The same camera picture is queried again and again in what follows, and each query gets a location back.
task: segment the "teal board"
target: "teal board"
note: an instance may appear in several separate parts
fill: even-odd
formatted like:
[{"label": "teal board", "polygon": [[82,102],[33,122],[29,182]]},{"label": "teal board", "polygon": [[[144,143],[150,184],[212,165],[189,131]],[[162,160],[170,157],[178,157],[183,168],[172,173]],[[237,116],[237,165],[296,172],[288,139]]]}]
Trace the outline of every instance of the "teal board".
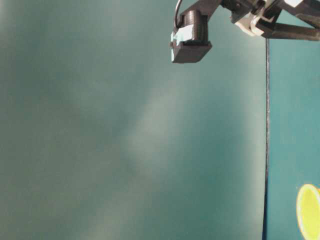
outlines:
[{"label": "teal board", "polygon": [[1,239],[261,237],[265,41],[172,64],[175,4],[0,1]]},{"label": "teal board", "polygon": [[[278,22],[300,25],[289,14]],[[320,186],[320,43],[270,40],[267,239],[301,240],[296,199]]]}]

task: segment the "dark vertical edge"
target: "dark vertical edge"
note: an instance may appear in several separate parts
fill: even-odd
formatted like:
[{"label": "dark vertical edge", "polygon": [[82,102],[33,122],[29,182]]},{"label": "dark vertical edge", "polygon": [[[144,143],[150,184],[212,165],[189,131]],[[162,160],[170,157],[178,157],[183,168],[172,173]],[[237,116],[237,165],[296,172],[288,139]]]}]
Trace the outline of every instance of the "dark vertical edge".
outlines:
[{"label": "dark vertical edge", "polygon": [[269,173],[269,127],[270,127],[270,40],[265,40],[266,67],[266,133],[265,133],[265,188],[262,240],[267,240],[268,173]]}]

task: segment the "robotic arm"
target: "robotic arm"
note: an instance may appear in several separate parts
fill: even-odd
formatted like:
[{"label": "robotic arm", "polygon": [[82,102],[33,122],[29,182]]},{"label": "robotic arm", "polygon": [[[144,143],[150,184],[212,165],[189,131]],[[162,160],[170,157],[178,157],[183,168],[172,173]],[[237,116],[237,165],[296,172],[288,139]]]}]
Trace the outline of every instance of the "robotic arm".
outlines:
[{"label": "robotic arm", "polygon": [[[175,8],[171,34],[173,63],[199,62],[211,49],[208,21],[221,5],[231,11],[231,22],[250,36],[267,39],[320,41],[320,2],[317,0],[198,0],[178,16],[182,0]],[[277,23],[282,10],[311,27]]]}]

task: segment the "yellow ball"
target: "yellow ball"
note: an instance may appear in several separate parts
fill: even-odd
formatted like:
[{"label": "yellow ball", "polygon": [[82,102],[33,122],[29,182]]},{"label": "yellow ball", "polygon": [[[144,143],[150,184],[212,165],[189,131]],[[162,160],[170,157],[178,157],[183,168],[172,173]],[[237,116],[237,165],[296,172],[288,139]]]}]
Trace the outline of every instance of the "yellow ball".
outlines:
[{"label": "yellow ball", "polygon": [[320,240],[320,189],[303,185],[296,199],[296,216],[305,240]]}]

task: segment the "teal wall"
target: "teal wall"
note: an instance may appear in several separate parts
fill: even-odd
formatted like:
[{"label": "teal wall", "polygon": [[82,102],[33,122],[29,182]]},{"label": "teal wall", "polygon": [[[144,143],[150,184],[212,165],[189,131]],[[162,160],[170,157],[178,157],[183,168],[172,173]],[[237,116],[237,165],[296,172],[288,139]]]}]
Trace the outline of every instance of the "teal wall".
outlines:
[{"label": "teal wall", "polygon": [[265,41],[171,64],[175,4],[0,1],[1,239],[260,239]]},{"label": "teal wall", "polygon": [[[301,25],[287,13],[278,22]],[[303,239],[298,191],[307,183],[320,187],[319,62],[319,42],[270,40],[268,240]]]}]

